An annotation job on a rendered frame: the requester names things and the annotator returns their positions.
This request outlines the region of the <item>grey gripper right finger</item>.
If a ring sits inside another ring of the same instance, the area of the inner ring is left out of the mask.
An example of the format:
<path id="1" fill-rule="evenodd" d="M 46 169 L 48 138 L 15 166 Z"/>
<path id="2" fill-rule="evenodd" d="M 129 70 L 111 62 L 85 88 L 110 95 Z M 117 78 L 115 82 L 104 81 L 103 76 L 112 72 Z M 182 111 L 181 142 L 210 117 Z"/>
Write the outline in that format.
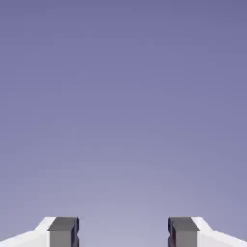
<path id="1" fill-rule="evenodd" d="M 247 241 L 213 230 L 202 217 L 169 217 L 167 247 L 247 247 Z"/>

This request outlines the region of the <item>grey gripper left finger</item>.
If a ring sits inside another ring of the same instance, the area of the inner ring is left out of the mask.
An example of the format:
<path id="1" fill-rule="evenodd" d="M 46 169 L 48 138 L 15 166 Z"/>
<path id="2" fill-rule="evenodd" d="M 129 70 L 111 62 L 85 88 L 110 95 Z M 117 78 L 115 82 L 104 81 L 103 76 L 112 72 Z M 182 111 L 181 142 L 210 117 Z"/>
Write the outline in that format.
<path id="1" fill-rule="evenodd" d="M 45 217 L 32 231 L 0 241 L 0 247 L 80 247 L 78 217 Z"/>

